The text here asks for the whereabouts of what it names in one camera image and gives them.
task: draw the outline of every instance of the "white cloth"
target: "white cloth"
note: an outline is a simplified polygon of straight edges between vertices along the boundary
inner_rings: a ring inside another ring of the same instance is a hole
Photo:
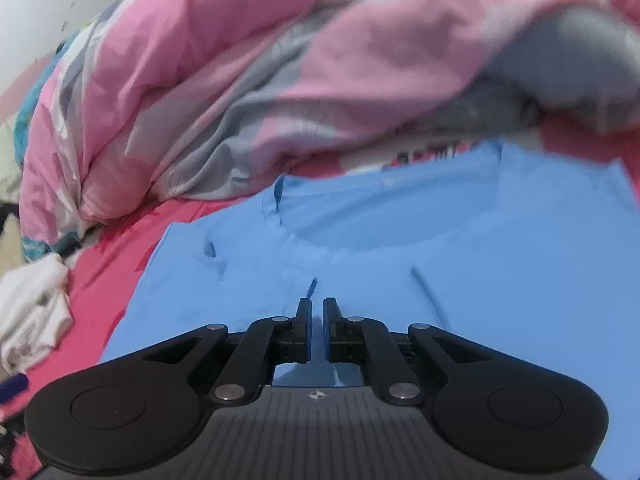
[[[60,256],[49,254],[0,278],[0,364],[9,373],[42,361],[73,324],[67,275]]]

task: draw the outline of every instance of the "blue shirt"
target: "blue shirt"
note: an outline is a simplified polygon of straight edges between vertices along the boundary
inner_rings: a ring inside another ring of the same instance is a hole
[[[359,384],[324,361],[322,299],[405,332],[426,322],[583,381],[610,425],[594,466],[640,474],[640,216],[610,166],[484,143],[383,173],[281,176],[264,192],[172,224],[103,360],[220,322],[292,316],[314,279],[312,362],[274,384]]]

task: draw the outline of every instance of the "blue cloth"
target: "blue cloth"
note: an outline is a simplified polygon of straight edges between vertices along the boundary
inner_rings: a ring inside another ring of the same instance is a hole
[[[13,399],[29,386],[29,380],[25,374],[17,374],[0,383],[0,404]]]
[[[22,241],[22,254],[24,254],[28,262],[35,262],[47,253],[58,253],[63,258],[66,258],[73,250],[82,247],[80,237],[76,233],[67,233],[63,238],[51,245],[41,240],[31,240],[26,236],[21,237],[20,240]]]
[[[593,388],[610,427],[595,466],[640,473],[640,215],[625,171],[485,143],[453,160],[307,180],[172,224],[102,360],[211,322],[292,316],[314,279],[308,365],[275,384],[359,384],[324,361],[322,299],[393,331],[440,326]]]
[[[20,106],[18,115],[15,118],[14,127],[15,161],[20,168],[24,165],[24,154],[27,152],[27,143],[29,142],[29,126],[31,125],[33,113],[38,105],[40,92],[42,92],[44,83],[47,82],[47,79],[49,79],[51,74],[53,74],[53,71],[56,69],[56,65],[60,61],[60,58],[65,55],[65,52],[69,49],[69,46],[71,46],[71,43],[73,43],[73,40],[79,33],[80,31],[76,30],[71,37],[65,41],[63,47],[56,52],[53,59],[49,61],[49,64],[44,69],[44,72],[42,72],[33,87],[25,96],[22,106]]]

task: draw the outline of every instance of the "metal pivot screw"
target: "metal pivot screw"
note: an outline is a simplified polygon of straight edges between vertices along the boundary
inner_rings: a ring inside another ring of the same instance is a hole
[[[394,399],[415,399],[420,395],[420,388],[411,383],[396,383],[389,388],[389,394]]]
[[[220,400],[238,400],[244,396],[244,388],[240,384],[222,384],[213,394]]]

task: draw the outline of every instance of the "grooved gray surface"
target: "grooved gray surface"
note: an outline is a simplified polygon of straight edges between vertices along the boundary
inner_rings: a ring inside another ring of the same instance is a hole
[[[104,477],[48,470],[37,480],[85,478]],[[321,390],[267,387],[249,406],[214,412],[200,436],[177,456],[117,478],[602,480],[586,466],[540,476],[485,466],[441,440],[419,410],[389,406],[366,386]]]

